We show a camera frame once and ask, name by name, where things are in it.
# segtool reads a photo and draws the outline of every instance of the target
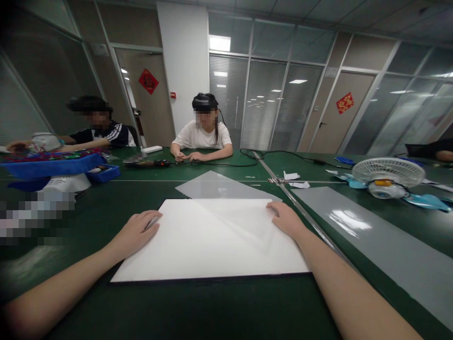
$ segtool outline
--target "ceiling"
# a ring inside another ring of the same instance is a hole
[[[307,26],[453,45],[453,0],[164,0]],[[109,0],[155,5],[156,0]]]

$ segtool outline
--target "door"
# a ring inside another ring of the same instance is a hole
[[[310,149],[314,153],[337,153],[362,101],[374,80],[374,75],[341,72]],[[354,105],[340,114],[337,101],[351,93]]]
[[[170,146],[175,139],[175,128],[162,54],[118,49],[117,54],[120,53],[127,71],[124,75],[129,78],[135,107],[141,111],[140,122],[146,146]],[[139,83],[145,69],[159,82],[152,94]]]

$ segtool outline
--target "white foam board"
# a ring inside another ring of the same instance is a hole
[[[272,223],[270,199],[167,199],[160,229],[111,282],[309,272],[296,243]]]

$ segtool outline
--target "electric fan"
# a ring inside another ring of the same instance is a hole
[[[352,168],[357,181],[368,183],[369,192],[377,198],[401,198],[425,178],[425,171],[411,161],[398,158],[372,158]]]

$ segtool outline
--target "table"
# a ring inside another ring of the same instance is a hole
[[[136,150],[115,150],[124,159]],[[330,163],[335,155],[302,154]],[[357,160],[360,156],[346,156]],[[150,160],[172,159],[164,149]],[[270,153],[265,163],[278,176],[298,172],[312,187],[329,186],[373,213],[453,257],[453,214],[423,210],[399,200],[381,201],[365,191],[350,189],[319,166],[284,153]],[[253,161],[235,151],[231,158],[216,162],[250,164]],[[166,198],[185,197],[175,189],[209,170],[264,190],[291,204],[283,191],[267,182],[271,176],[258,164],[235,168],[194,164],[170,169],[125,169],[117,179],[92,186],[76,203],[74,211],[51,220],[48,228],[34,229],[32,237],[15,238],[14,246],[0,249],[5,260],[2,283],[6,298],[13,298],[45,279],[92,254],[108,243],[134,213],[157,209]],[[431,180],[449,184],[447,169],[428,169]],[[30,195],[6,189],[11,177],[0,170],[0,201],[14,209],[17,201]],[[419,186],[415,193],[432,193],[453,198],[447,192]],[[425,339],[447,339],[452,333],[412,300],[371,261],[345,241],[332,227],[301,202],[326,234],[336,243],[361,274]],[[119,265],[107,272],[82,301],[48,335],[49,339],[174,339],[188,335],[207,338],[340,339],[311,273],[263,278],[172,281],[153,284],[115,285],[109,281]]]

